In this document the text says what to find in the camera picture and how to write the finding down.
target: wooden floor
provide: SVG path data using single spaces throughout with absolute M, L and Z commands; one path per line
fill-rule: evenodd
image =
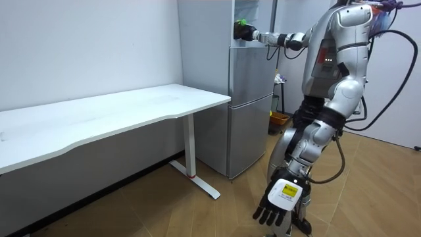
M 268 158 L 278 138 L 269 136 L 266 155 L 233 182 L 197 164 L 199 176 L 221 193 L 216 201 L 167 165 L 33 236 L 262 237 L 270 229 L 251 215 L 266 188 Z M 344 134 L 341 143 L 345 172 L 313 186 L 313 236 L 421 236 L 421 153 L 354 134 Z M 332 143 L 313 179 L 328 178 L 339 166 Z M 293 236 L 304 235 L 295 230 Z

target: desk foot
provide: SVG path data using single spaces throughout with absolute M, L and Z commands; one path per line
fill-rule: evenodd
M 221 194 L 218 191 L 216 191 L 216 189 L 214 189 L 211 185 L 207 184 L 205 181 L 203 181 L 198 176 L 195 176 L 194 178 L 190 178 L 187 175 L 187 173 L 186 173 L 186 168 L 182 164 L 180 164 L 179 162 L 177 162 L 177 161 L 171 161 L 170 164 L 174 168 L 178 169 L 181 173 L 183 173 L 186 177 L 188 177 L 195 184 L 197 184 L 199 187 L 201 187 L 213 199 L 216 200 L 216 199 L 218 199 L 221 196 Z

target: desk leg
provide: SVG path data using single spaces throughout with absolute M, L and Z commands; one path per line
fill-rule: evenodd
M 184 147 L 186 150 L 186 167 L 177 161 L 171 161 L 170 164 L 190 178 L 195 184 L 206 191 L 209 196 L 218 199 L 221 194 L 212 186 L 207 184 L 201 178 L 196 176 L 196 154 L 195 154 L 195 128 L 193 121 L 193 114 L 187 115 L 183 118 L 184 126 Z

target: refrigerator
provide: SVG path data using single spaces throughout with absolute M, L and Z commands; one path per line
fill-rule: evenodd
M 196 157 L 229 179 L 266 151 L 276 73 L 276 58 L 266 60 L 268 48 L 234 40 L 232 26 L 241 15 L 269 30 L 270 15 L 258 15 L 271 7 L 266 0 L 178 1 L 184 85 L 232 98 L 195 113 Z

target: robot leg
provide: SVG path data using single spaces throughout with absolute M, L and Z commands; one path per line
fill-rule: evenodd
M 293 128 L 288 128 L 285 131 L 270 156 L 267 176 L 268 183 L 277 168 L 288 166 L 290 160 L 288 157 L 285 158 L 286 153 L 294 150 L 297 142 L 301 139 L 300 134 L 302 134 L 303 129 L 316 119 L 323 105 L 324 99 L 305 96 L 300 108 L 294 114 Z M 303 193 L 301 202 L 295 207 L 295 210 L 299 210 L 299 213 L 290 211 L 285 215 L 284 222 L 281 226 L 272 225 L 272 230 L 277 237 L 290 236 L 292 223 L 302 232 L 311 233 L 311 225 L 305 220 L 306 207 L 310 204 L 310 191 L 311 188 L 309 187 L 308 192 Z

